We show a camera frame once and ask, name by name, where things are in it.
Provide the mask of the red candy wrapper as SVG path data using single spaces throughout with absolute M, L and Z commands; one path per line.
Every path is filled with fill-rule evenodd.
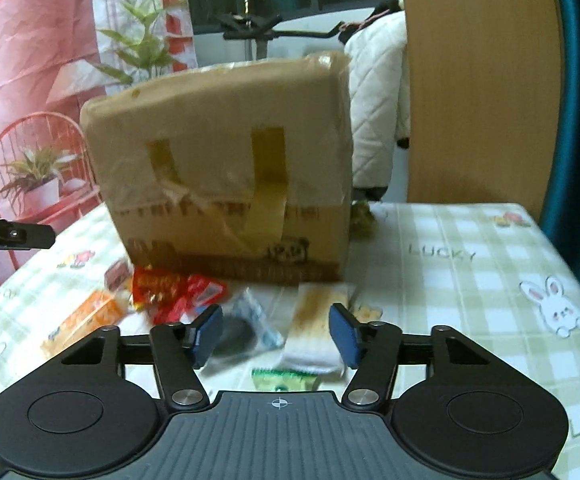
M 148 313 L 154 325 L 190 322 L 228 295 L 225 283 L 201 274 L 140 268 L 133 270 L 132 304 Z

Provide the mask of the beige white snack packet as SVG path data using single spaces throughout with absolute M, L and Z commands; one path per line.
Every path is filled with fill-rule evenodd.
M 329 330 L 333 304 L 349 306 L 355 285 L 348 283 L 304 283 L 299 285 L 288 337 L 278 366 L 281 370 L 341 377 L 343 364 Z

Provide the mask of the clear dark snack packet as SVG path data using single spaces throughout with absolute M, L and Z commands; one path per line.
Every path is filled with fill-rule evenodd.
M 224 308 L 223 332 L 212 353 L 219 361 L 247 360 L 281 349 L 284 336 L 273 326 L 262 303 L 243 289 Z

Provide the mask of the orange bread packet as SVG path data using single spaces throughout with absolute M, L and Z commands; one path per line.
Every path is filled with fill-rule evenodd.
M 41 350 L 52 358 L 98 328 L 116 325 L 125 315 L 125 307 L 111 292 L 96 290 L 49 334 Z

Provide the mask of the small green snack packet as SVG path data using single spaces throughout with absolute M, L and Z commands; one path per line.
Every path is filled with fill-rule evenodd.
M 319 383 L 317 375 L 298 370 L 255 368 L 251 371 L 251 378 L 254 388 L 262 392 L 314 391 Z

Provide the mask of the small brown label packet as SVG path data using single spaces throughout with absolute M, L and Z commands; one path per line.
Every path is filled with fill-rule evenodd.
M 110 292 L 119 290 L 132 277 L 132 267 L 127 259 L 119 259 L 104 273 L 104 286 Z

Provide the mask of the checked rabbit tablecloth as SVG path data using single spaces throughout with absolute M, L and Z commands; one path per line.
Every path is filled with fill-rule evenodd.
M 570 434 L 555 468 L 580 479 L 580 284 L 519 205 L 372 206 L 375 229 L 349 246 L 356 308 L 411 334 L 448 325 L 550 390 Z M 0 286 L 0 392 L 42 364 L 48 336 L 124 258 L 94 208 Z

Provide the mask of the brown cardboard box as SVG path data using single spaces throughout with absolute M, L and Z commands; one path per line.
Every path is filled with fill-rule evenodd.
M 80 124 L 136 266 L 277 284 L 343 278 L 353 191 L 344 53 L 153 79 L 88 101 Z

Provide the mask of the red chair printed backdrop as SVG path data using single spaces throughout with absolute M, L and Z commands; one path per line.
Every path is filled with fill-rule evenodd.
M 195 64 L 188 0 L 0 0 L 0 218 L 96 208 L 84 103 Z

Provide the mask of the white quilted blanket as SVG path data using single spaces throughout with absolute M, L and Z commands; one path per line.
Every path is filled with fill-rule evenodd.
M 410 138 L 410 75 L 406 12 L 383 12 L 346 41 L 357 200 L 382 200 L 393 155 Z

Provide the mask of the wooden headboard panel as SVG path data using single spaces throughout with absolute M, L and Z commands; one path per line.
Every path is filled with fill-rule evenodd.
M 405 0 L 412 203 L 542 212 L 563 86 L 558 0 Z

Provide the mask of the black exercise bike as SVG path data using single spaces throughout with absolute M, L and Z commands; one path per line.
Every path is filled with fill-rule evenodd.
M 399 0 L 382 1 L 372 12 L 360 22 L 339 22 L 326 32 L 313 30 L 278 30 L 276 26 L 283 22 L 283 17 L 276 14 L 271 18 L 245 11 L 244 14 L 219 14 L 216 16 L 225 41 L 245 41 L 245 57 L 247 61 L 258 61 L 268 56 L 268 44 L 279 38 L 331 39 L 337 37 L 341 44 L 346 44 L 356 32 L 369 27 L 384 18 L 404 10 L 404 4 Z

